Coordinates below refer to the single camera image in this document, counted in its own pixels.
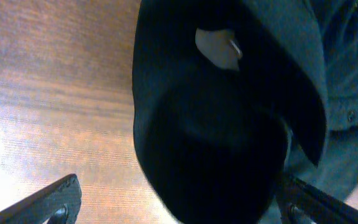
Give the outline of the black t-shirt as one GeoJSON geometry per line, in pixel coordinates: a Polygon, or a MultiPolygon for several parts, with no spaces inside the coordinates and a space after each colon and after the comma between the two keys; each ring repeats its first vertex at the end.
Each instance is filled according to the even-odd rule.
{"type": "Polygon", "coordinates": [[[134,147],[182,223],[280,223],[289,171],[358,186],[358,1],[143,0],[134,147]]]}

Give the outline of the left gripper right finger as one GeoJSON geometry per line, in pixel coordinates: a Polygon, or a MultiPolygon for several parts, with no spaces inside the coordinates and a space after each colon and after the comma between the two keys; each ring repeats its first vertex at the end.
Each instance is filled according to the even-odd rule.
{"type": "Polygon", "coordinates": [[[358,224],[358,210],[289,174],[277,181],[282,223],[358,224]]]}

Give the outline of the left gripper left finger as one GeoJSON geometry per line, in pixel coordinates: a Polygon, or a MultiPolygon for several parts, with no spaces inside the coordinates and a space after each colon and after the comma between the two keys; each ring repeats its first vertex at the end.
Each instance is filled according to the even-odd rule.
{"type": "Polygon", "coordinates": [[[25,199],[0,211],[0,224],[75,224],[81,207],[76,174],[68,174],[25,199]]]}

